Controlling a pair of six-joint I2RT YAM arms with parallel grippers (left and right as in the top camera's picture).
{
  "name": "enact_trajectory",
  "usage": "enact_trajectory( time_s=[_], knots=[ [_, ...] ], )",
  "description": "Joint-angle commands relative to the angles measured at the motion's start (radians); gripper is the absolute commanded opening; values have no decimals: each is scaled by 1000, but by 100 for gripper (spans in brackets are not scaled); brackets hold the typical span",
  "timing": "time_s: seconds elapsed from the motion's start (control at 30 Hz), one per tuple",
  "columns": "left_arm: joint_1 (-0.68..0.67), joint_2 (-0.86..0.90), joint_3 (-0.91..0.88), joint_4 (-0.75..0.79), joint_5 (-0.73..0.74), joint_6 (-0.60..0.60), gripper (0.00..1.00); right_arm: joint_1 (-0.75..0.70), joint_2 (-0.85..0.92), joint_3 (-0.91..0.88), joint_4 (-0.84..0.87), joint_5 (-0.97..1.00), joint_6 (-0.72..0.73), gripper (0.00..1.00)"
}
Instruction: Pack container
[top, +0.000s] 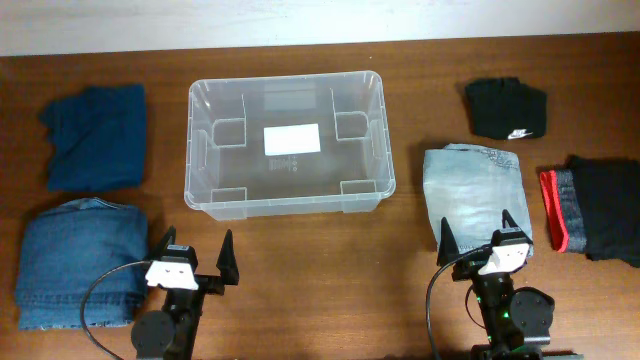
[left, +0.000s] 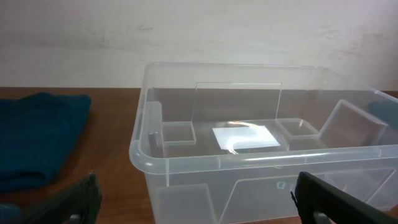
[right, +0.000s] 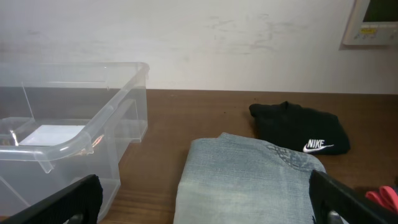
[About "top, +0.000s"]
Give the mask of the dark teal shirt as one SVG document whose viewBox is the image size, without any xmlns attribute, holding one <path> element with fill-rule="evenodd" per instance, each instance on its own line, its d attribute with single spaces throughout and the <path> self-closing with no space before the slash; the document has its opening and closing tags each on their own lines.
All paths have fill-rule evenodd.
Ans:
<svg viewBox="0 0 640 360">
<path fill-rule="evenodd" d="M 142 183 L 147 138 L 141 84 L 88 87 L 51 102 L 39 115 L 54 155 L 50 191 L 104 192 Z"/>
</svg>

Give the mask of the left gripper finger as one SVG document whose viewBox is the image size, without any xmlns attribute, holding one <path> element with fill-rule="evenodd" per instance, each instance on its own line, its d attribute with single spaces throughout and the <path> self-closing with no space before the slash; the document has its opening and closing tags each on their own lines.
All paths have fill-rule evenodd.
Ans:
<svg viewBox="0 0 640 360">
<path fill-rule="evenodd" d="M 237 286 L 239 284 L 239 268 L 234 253 L 233 233 L 230 229 L 226 231 L 216 267 L 220 272 L 221 281 L 225 285 Z"/>
<path fill-rule="evenodd" d="M 167 250 L 167 247 L 175 243 L 175 239 L 176 228 L 174 226 L 170 226 L 167 232 L 159 240 L 159 242 L 149 251 L 148 255 L 145 257 L 145 260 L 159 260 L 163 256 L 163 253 Z"/>
</svg>

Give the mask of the blue denim jeans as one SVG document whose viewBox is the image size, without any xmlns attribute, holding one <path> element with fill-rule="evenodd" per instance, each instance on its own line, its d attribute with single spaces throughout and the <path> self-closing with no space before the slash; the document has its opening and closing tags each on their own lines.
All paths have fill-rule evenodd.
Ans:
<svg viewBox="0 0 640 360">
<path fill-rule="evenodd" d="M 22 241 L 15 301 L 21 330 L 79 328 L 81 301 L 107 271 L 148 254 L 138 208 L 83 198 L 37 215 Z"/>
</svg>

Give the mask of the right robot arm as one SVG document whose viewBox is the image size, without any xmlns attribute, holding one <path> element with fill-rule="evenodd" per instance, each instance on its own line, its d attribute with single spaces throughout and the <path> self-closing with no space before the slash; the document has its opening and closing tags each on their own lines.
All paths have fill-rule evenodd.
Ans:
<svg viewBox="0 0 640 360">
<path fill-rule="evenodd" d="M 469 281 L 468 294 L 474 294 L 481 313 L 478 324 L 487 335 L 486 345 L 475 345 L 471 359 L 582 359 L 574 352 L 550 353 L 550 328 L 554 299 L 533 288 L 514 287 L 511 275 L 527 263 L 533 248 L 530 237 L 516 224 L 510 213 L 502 212 L 502 227 L 494 231 L 489 243 L 462 253 L 448 221 L 441 220 L 438 250 L 439 270 L 431 278 L 425 299 L 426 321 L 431 321 L 431 295 L 437 279 L 450 269 L 452 280 Z"/>
</svg>

